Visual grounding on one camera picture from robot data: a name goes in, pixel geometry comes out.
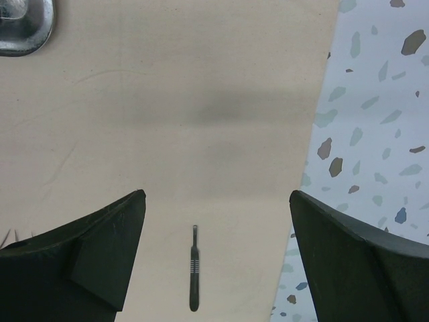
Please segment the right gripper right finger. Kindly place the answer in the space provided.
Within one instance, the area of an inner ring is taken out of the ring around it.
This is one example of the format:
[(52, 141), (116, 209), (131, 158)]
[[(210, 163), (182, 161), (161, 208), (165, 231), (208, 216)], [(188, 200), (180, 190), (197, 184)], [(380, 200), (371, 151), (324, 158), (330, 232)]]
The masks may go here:
[(290, 195), (298, 248), (319, 321), (427, 321), (428, 246)]

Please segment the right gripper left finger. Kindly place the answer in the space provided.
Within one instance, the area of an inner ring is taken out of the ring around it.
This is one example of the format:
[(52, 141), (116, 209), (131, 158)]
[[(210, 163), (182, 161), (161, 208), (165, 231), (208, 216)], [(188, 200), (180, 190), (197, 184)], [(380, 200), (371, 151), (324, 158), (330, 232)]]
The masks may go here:
[(146, 194), (1, 249), (2, 321), (114, 321), (123, 310)]

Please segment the steel scalpel handle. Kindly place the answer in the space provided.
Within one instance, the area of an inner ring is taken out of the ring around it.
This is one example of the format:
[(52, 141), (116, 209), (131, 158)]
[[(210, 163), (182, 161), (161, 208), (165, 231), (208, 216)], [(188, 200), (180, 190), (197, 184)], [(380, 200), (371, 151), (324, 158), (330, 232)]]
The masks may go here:
[(190, 249), (190, 296), (189, 296), (189, 305), (192, 312), (196, 312), (199, 308), (199, 268), (200, 268), (200, 258), (199, 250), (197, 246), (198, 241), (198, 226), (194, 225), (192, 228), (193, 231), (193, 241), (192, 247)]

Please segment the beige surgical wrap cloth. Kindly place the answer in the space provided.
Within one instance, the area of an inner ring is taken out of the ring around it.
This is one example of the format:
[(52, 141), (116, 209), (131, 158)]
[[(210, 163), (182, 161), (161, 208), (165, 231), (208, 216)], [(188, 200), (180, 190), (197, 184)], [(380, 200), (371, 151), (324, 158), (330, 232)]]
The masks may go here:
[(1, 236), (142, 189), (117, 320), (268, 321), (338, 6), (57, 1), (48, 42), (1, 59)]

